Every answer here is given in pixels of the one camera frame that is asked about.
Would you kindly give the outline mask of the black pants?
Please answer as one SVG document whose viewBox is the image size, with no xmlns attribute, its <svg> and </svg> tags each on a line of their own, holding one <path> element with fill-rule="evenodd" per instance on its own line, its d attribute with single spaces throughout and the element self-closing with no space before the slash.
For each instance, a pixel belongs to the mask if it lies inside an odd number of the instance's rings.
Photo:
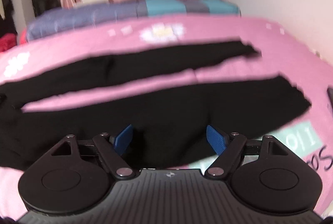
<svg viewBox="0 0 333 224">
<path fill-rule="evenodd" d="M 264 80 L 185 85 L 62 111 L 25 113 L 22 107 L 69 92 L 110 87 L 187 69 L 214 66 L 256 50 L 240 41 L 179 45 L 108 54 L 1 86 L 1 166 L 26 170 L 68 134 L 89 140 L 134 136 L 125 159 L 135 168 L 168 168 L 213 155 L 208 125 L 258 138 L 303 115 L 311 106 L 283 76 Z"/>
</svg>

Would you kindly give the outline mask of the blue plaid folded quilt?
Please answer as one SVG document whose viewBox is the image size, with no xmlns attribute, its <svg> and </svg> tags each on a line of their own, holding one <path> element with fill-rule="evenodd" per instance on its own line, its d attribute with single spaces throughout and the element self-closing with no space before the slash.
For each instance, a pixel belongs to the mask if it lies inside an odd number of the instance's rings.
<svg viewBox="0 0 333 224">
<path fill-rule="evenodd" d="M 25 39 L 29 42 L 65 31 L 147 15 L 146 0 L 89 4 L 70 9 L 55 8 L 44 12 L 30 22 L 26 27 Z"/>
</svg>

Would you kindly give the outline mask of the teal grey striped quilt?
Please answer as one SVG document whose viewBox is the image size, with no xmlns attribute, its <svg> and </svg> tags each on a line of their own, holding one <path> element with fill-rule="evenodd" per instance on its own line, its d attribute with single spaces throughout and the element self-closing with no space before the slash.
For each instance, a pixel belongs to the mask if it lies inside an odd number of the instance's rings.
<svg viewBox="0 0 333 224">
<path fill-rule="evenodd" d="M 137 0 L 137 16 L 161 16 L 178 13 L 240 16 L 236 4 L 225 0 Z"/>
</svg>

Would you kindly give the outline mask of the red clothes pile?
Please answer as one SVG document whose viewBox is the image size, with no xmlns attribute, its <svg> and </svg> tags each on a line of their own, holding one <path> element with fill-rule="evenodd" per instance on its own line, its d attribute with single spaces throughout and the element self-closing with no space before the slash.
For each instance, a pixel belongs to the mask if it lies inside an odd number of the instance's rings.
<svg viewBox="0 0 333 224">
<path fill-rule="evenodd" d="M 5 34 L 0 38 L 0 52 L 5 52 L 17 45 L 15 34 Z"/>
</svg>

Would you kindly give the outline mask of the hanging clothes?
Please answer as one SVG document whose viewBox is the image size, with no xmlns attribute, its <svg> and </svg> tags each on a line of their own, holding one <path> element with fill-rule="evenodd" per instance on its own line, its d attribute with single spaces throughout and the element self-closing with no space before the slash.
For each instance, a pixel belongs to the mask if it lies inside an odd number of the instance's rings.
<svg viewBox="0 0 333 224">
<path fill-rule="evenodd" d="M 1 37 L 5 34 L 17 35 L 13 18 L 14 5 L 12 0 L 1 0 L 1 11 L 4 13 L 4 17 L 1 15 Z"/>
</svg>

